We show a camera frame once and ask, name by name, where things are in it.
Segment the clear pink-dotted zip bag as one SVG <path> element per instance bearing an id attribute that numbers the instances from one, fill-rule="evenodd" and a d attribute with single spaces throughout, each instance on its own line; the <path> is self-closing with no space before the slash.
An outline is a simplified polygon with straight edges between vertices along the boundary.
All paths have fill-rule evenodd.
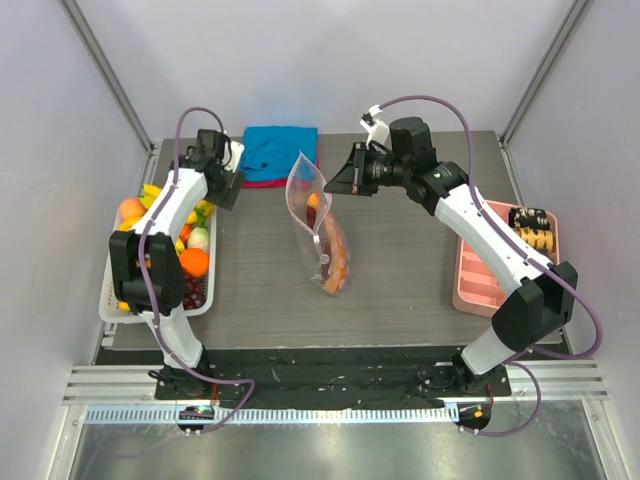
<path id="1" fill-rule="evenodd" d="M 303 153 L 300 153 L 285 185 L 285 204 L 296 235 L 303 268 L 309 280 L 314 282 L 323 291 L 322 282 L 316 277 L 318 273 L 320 255 L 318 235 L 319 226 L 316 225 L 315 227 L 310 228 L 306 225 L 306 201 L 310 194 L 319 194 L 322 200 L 319 212 L 319 222 L 323 221 L 328 211 L 333 214 L 332 195 L 324 192 L 325 184 L 326 179 L 319 168 L 315 166 Z"/>

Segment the yellow banana bunch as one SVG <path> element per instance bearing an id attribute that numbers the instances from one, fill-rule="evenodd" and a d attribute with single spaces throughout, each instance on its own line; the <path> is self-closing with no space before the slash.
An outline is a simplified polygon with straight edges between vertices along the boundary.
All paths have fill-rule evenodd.
<path id="1" fill-rule="evenodd" d="M 144 184 L 143 187 L 142 187 L 142 193 L 138 196 L 138 198 L 140 199 L 141 203 L 144 205 L 144 207 L 148 211 L 152 207 L 152 205 L 154 204 L 156 199 L 159 197 L 160 193 L 161 193 L 161 188 L 160 187 L 155 186 L 155 185 L 151 185 L 151 184 Z M 134 227 L 134 225 L 139 220 L 142 219 L 142 217 L 131 218 L 131 219 L 125 221 L 125 222 L 121 222 L 120 218 L 119 218 L 120 223 L 118 225 L 118 230 L 119 231 L 129 231 L 129 230 L 131 230 Z"/>

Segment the orange carrot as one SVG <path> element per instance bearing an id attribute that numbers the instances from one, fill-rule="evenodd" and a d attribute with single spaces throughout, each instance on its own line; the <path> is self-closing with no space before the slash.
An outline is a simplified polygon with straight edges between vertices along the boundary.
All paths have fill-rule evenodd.
<path id="1" fill-rule="evenodd" d="M 319 226 L 319 266 L 317 279 L 330 295 L 336 295 L 345 285 L 349 273 L 349 255 L 343 232 L 334 215 L 328 211 L 322 222 L 319 212 L 322 200 L 318 193 L 312 193 L 306 201 L 306 225 Z"/>

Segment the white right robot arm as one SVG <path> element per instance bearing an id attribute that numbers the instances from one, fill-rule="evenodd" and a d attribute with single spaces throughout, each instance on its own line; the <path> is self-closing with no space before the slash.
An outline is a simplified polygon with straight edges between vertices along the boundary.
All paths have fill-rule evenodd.
<path id="1" fill-rule="evenodd" d="M 452 359 L 457 391 L 472 395 L 504 361 L 563 327 L 572 316 L 578 280 L 568 262 L 557 265 L 522 240 L 471 186 L 456 163 L 441 162 L 429 126 L 419 117 L 385 124 L 367 113 L 367 132 L 325 190 L 372 196 L 382 186 L 401 187 L 409 199 L 471 246 L 506 299 L 491 325 Z"/>

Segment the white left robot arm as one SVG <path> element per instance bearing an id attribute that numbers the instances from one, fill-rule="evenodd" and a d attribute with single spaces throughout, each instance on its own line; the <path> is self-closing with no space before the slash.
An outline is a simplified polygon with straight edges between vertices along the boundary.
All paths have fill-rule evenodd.
<path id="1" fill-rule="evenodd" d="M 131 230 L 115 231 L 109 239 L 116 298 L 147 324 L 164 363 L 183 369 L 177 383 L 193 399 L 211 391 L 213 375 L 199 365 L 204 347 L 183 307 L 185 276 L 175 242 L 199 201 L 233 208 L 244 182 L 238 170 L 243 150 L 223 132 L 199 130 L 195 144 L 177 157 L 178 164 L 147 213 Z"/>

